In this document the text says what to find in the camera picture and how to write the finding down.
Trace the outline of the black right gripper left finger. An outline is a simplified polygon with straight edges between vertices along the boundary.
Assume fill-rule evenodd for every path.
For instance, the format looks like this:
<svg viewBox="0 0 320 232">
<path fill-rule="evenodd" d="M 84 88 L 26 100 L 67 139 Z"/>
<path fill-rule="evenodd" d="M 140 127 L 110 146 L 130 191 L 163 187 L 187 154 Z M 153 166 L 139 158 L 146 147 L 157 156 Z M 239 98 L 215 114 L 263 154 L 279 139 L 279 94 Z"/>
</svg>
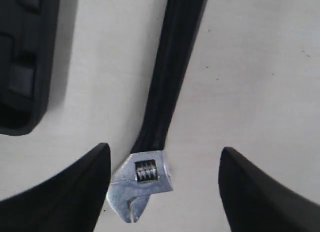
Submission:
<svg viewBox="0 0 320 232">
<path fill-rule="evenodd" d="M 1 231 L 94 231 L 111 179 L 100 143 L 47 181 L 0 202 Z"/>
</svg>

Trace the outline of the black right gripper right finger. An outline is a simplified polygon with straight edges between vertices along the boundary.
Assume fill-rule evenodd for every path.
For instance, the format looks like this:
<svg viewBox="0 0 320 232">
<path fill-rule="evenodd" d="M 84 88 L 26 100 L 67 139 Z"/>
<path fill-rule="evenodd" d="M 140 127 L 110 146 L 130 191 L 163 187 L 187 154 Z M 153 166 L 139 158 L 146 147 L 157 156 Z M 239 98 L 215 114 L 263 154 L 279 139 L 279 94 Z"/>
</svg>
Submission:
<svg viewBox="0 0 320 232">
<path fill-rule="evenodd" d="M 319 231 L 318 204 L 283 186 L 234 148 L 222 150 L 218 172 L 231 231 Z"/>
</svg>

